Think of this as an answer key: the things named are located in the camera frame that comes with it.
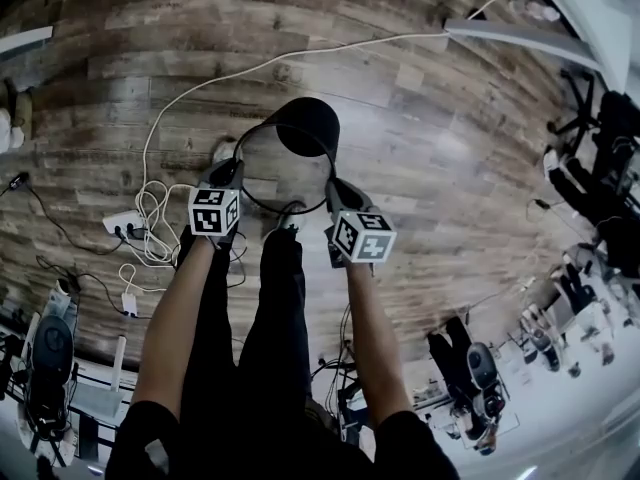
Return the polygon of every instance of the white power strip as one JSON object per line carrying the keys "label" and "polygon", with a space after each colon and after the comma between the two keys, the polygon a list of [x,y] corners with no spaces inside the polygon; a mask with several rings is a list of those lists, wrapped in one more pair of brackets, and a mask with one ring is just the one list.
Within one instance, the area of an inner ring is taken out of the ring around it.
{"label": "white power strip", "polygon": [[107,228],[107,231],[111,235],[116,234],[116,227],[119,227],[122,236],[127,236],[126,231],[127,227],[131,225],[133,229],[143,229],[144,221],[142,220],[142,215],[136,210],[131,210],[129,212],[116,213],[115,215],[111,215],[109,217],[105,217],[102,219],[102,223],[104,227]]}

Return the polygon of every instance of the black office chair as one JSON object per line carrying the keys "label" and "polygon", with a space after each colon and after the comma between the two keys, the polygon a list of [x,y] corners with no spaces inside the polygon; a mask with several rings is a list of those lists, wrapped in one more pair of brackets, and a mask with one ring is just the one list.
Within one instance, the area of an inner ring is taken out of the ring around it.
{"label": "black office chair", "polygon": [[591,73],[583,73],[582,78],[584,78],[587,82],[589,82],[589,88],[587,89],[587,97],[586,99],[582,98],[580,91],[578,91],[578,87],[576,86],[576,82],[573,77],[569,74],[568,71],[562,70],[560,72],[560,76],[566,79],[569,82],[569,86],[571,87],[571,91],[573,92],[573,96],[576,99],[576,103],[578,104],[578,115],[577,117],[564,125],[561,128],[557,128],[556,124],[553,121],[549,121],[547,123],[547,130],[554,135],[560,136],[564,135],[567,132],[578,130],[578,134],[573,138],[573,140],[568,141],[564,148],[564,153],[567,153],[571,156],[575,155],[576,151],[580,147],[580,143],[584,138],[585,134],[591,128],[599,128],[600,122],[591,115],[591,108],[593,107],[593,88],[595,80]]}

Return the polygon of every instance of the white box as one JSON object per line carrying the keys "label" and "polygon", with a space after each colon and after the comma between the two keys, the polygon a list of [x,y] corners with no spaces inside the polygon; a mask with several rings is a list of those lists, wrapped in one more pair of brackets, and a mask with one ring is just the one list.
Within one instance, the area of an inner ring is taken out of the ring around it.
{"label": "white box", "polygon": [[191,234],[226,236],[240,220],[240,192],[231,189],[192,188],[189,194]]}
{"label": "white box", "polygon": [[384,263],[397,236],[391,219],[382,214],[342,211],[332,242],[352,263]]}

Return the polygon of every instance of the shoe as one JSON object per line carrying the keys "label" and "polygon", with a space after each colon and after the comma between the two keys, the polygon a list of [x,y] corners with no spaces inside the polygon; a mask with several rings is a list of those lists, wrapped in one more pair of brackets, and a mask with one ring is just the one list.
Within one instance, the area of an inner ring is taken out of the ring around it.
{"label": "shoe", "polygon": [[549,279],[552,281],[558,281],[564,275],[564,270],[562,267],[556,268],[551,274],[549,274]]}
{"label": "shoe", "polygon": [[560,167],[560,161],[558,160],[558,153],[551,146],[547,146],[544,150],[544,157],[542,158],[542,165],[544,167],[544,177],[547,181],[550,181],[549,173]]}
{"label": "shoe", "polygon": [[[236,149],[237,141],[233,137],[225,137],[222,139],[216,149],[213,152],[213,156],[211,158],[211,165],[215,165],[219,162],[223,162],[224,160],[228,160],[229,158],[233,158],[233,153]],[[242,160],[242,148],[238,150],[238,160]]]}
{"label": "shoe", "polygon": [[[307,207],[302,201],[291,201],[287,206],[285,206],[282,211],[283,212],[300,212]],[[293,235],[297,235],[302,231],[304,225],[307,222],[307,218],[304,215],[281,215],[278,220],[278,225],[276,229],[286,229]]]}

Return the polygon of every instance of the plug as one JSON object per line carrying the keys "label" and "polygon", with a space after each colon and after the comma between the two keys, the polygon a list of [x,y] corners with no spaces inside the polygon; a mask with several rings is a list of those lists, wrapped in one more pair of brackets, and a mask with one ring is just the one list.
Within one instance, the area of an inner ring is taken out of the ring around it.
{"label": "plug", "polygon": [[29,173],[21,172],[9,182],[9,190],[18,190],[27,181],[29,181]]}
{"label": "plug", "polygon": [[533,202],[536,203],[536,205],[538,205],[539,208],[542,208],[545,212],[551,209],[551,205],[546,201],[543,201],[542,199],[534,199]]}

